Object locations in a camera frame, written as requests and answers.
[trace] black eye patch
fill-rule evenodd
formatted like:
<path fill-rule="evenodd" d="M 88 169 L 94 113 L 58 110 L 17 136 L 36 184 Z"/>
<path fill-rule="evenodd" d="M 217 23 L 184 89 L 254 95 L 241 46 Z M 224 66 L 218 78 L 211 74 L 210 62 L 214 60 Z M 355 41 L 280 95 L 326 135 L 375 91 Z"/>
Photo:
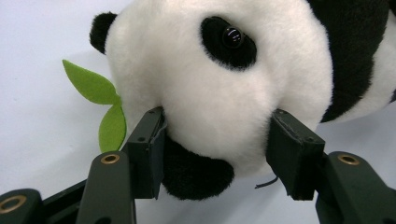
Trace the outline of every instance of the black eye patch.
<path fill-rule="evenodd" d="M 205 51 L 221 66 L 242 71 L 256 62 L 257 49 L 253 40 L 220 17 L 204 19 L 201 36 Z"/>

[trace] panda ear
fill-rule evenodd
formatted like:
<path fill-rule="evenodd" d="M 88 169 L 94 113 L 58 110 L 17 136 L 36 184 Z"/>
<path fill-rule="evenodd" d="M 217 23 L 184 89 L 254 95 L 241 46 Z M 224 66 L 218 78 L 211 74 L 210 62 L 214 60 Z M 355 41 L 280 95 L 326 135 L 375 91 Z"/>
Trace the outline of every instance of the panda ear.
<path fill-rule="evenodd" d="M 90 32 L 91 45 L 105 54 L 105 45 L 108 29 L 116 19 L 117 14 L 112 12 L 102 13 L 97 15 L 92 22 L 92 28 Z"/>

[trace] felt bamboo leaf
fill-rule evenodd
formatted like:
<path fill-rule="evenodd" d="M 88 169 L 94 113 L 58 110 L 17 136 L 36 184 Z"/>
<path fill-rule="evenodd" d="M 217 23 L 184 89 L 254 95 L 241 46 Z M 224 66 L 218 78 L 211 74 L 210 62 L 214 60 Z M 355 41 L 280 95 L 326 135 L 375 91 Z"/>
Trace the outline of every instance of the felt bamboo leaf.
<path fill-rule="evenodd" d="M 121 105 L 113 105 L 99 127 L 99 147 L 102 152 L 119 150 L 126 134 L 125 117 Z"/>
<path fill-rule="evenodd" d="M 105 77 L 63 60 L 64 70 L 78 92 L 99 105 L 117 105 L 120 97 L 113 84 Z"/>

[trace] white background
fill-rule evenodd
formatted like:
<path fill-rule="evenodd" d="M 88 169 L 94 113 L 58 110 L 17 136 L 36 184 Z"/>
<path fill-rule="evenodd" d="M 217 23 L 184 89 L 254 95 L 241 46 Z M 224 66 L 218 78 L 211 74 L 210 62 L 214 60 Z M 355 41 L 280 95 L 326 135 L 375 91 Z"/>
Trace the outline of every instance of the white background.
<path fill-rule="evenodd" d="M 97 131 L 108 106 L 79 95 L 62 59 L 110 77 L 106 57 L 89 43 L 94 15 L 129 1 L 0 1 L 0 194 L 38 189 L 43 198 L 85 179 L 99 154 Z M 396 188 L 396 104 L 363 119 L 324 124 L 326 152 L 344 150 L 370 162 Z M 295 202 L 271 176 L 238 179 L 218 198 L 137 200 L 145 223 L 318 223 L 314 202 Z"/>

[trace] panda plush toy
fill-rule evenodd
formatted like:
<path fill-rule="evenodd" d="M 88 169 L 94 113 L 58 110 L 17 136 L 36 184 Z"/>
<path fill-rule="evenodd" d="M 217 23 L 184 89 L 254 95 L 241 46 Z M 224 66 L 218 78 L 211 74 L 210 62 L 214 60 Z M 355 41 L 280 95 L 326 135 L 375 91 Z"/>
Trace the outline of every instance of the panda plush toy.
<path fill-rule="evenodd" d="M 181 200 L 267 172 L 269 120 L 311 130 L 396 100 L 395 0 L 134 0 L 98 15 L 127 133 L 162 106 L 164 180 Z"/>

